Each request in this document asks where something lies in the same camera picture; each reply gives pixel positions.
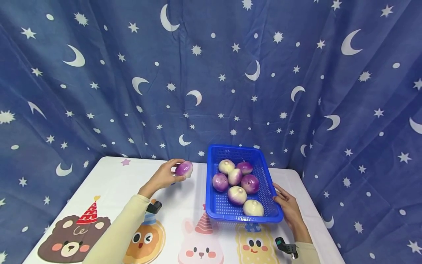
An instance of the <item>cartoon bunny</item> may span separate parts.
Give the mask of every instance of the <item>cartoon bunny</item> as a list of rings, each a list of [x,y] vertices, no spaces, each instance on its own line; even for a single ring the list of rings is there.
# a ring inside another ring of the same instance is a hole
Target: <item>cartoon bunny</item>
[[[179,264],[222,264],[224,262],[218,235],[213,232],[206,212],[196,227],[191,219],[185,219],[182,230],[184,240],[177,256]]]

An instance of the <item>person's right hand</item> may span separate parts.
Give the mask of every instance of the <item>person's right hand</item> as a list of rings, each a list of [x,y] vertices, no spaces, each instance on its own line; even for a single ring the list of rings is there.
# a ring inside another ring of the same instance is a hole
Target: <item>person's right hand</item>
[[[277,183],[273,183],[273,185],[276,188],[277,193],[277,196],[274,196],[273,200],[283,209],[284,218],[286,219],[290,229],[293,229],[293,227],[297,224],[302,224],[303,219],[299,210],[299,205],[296,202],[296,198],[286,192]]]

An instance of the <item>crescent moon print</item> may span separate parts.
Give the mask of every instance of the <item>crescent moon print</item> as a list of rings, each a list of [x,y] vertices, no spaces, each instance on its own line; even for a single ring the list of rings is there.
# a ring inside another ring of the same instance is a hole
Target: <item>crescent moon print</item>
[[[82,66],[84,66],[85,65],[85,58],[82,55],[82,53],[77,48],[75,48],[75,47],[73,47],[73,46],[71,46],[69,44],[68,44],[68,46],[69,46],[69,48],[71,48],[73,50],[73,52],[75,53],[76,58],[73,61],[64,61],[64,60],[62,60],[62,62],[66,63],[66,64],[68,64],[70,66],[73,66],[73,67],[82,67]]]
[[[62,169],[62,163],[60,162],[59,165],[57,165],[56,174],[59,177],[63,177],[63,176],[69,175],[72,172],[72,169],[73,169],[73,163],[70,165],[70,169],[64,170]]]
[[[333,129],[335,129],[336,127],[338,127],[338,125],[340,124],[340,117],[338,116],[338,115],[336,115],[336,114],[332,114],[332,115],[326,115],[326,116],[324,116],[325,118],[329,118],[329,119],[331,119],[332,120],[332,122],[333,122],[333,125],[329,128],[329,129],[327,129],[327,131],[330,131],[330,130],[333,130]]]
[[[190,91],[189,93],[186,94],[186,96],[188,96],[188,95],[193,95],[193,96],[196,97],[195,106],[199,105],[202,102],[202,94],[199,91],[192,90],[192,91]]]
[[[326,221],[324,220],[324,218],[322,217],[322,215],[321,215],[321,218],[322,218],[322,221],[324,222],[325,227],[326,227],[327,229],[330,229],[330,228],[332,228],[332,227],[334,226],[334,217],[333,217],[333,216],[331,216],[331,220],[330,220],[329,222],[326,222]]]
[[[360,29],[353,31],[347,37],[344,39],[342,45],[341,45],[341,53],[343,55],[352,56],[362,51],[362,49],[353,49],[352,48],[352,38],[358,33]]]
[[[305,92],[305,88],[303,88],[302,86],[296,86],[295,88],[293,88],[292,93],[290,94],[290,98],[293,102],[295,101],[296,93],[298,93],[299,91]]]
[[[31,112],[32,112],[32,114],[34,114],[34,109],[35,110],[37,110],[37,112],[38,113],[40,113],[45,119],[47,119],[46,118],[46,116],[44,115],[44,113],[43,113],[43,111],[41,111],[40,109],[39,109],[39,107],[36,105],[36,104],[34,104],[33,102],[29,102],[28,101],[28,104],[29,104],[29,107],[31,108]]]
[[[252,75],[249,75],[245,72],[246,77],[248,77],[248,79],[252,80],[252,81],[256,81],[258,79],[258,77],[260,76],[260,73],[261,73],[260,63],[257,60],[255,60],[255,61],[257,62],[257,71]]]
[[[302,155],[304,156],[304,157],[306,157],[306,155],[305,155],[305,147],[306,147],[307,145],[305,145],[305,144],[303,144],[301,147],[300,147],[300,152],[302,153]]]
[[[132,86],[135,89],[135,91],[137,93],[139,93],[140,95],[143,95],[143,94],[139,91],[139,84],[143,83],[143,82],[149,83],[149,81],[147,81],[147,80],[145,80],[144,78],[141,78],[141,77],[134,77],[132,79]]]
[[[413,130],[415,130],[416,133],[419,133],[422,135],[422,124],[418,124],[415,121],[412,120],[412,118],[409,118],[410,126]]]
[[[165,4],[161,9],[160,20],[165,30],[170,31],[170,32],[175,31],[180,26],[180,24],[177,24],[177,25],[170,24],[170,21],[167,19],[167,4]]]
[[[179,137],[179,144],[180,144],[180,145],[182,145],[182,146],[187,146],[187,145],[189,145],[190,143],[192,143],[192,142],[185,142],[185,141],[183,140],[183,136],[184,136],[184,134],[181,134],[181,135],[180,135],[180,137]]]

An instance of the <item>hand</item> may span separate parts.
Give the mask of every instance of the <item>hand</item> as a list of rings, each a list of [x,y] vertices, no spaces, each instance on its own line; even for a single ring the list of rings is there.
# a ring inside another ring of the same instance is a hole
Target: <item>hand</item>
[[[286,192],[278,184],[273,183],[273,185],[276,188],[277,193],[277,196],[274,196],[273,200],[283,209],[284,219],[292,230],[295,241],[312,243],[311,236],[309,235],[308,228],[303,221],[296,198]]]
[[[174,172],[171,168],[177,167],[179,163],[184,162],[183,159],[171,159],[159,167],[149,181],[139,189],[138,194],[143,195],[147,198],[158,191],[159,189],[166,188],[175,182],[182,182],[186,179],[185,176],[174,176]]]

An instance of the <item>bunny ear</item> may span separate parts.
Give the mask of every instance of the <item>bunny ear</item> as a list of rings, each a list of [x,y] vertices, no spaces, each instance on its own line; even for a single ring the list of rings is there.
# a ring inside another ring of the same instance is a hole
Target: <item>bunny ear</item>
[[[186,236],[187,234],[190,234],[193,232],[194,226],[192,219],[186,218],[183,220],[182,224],[182,231],[183,234]]]

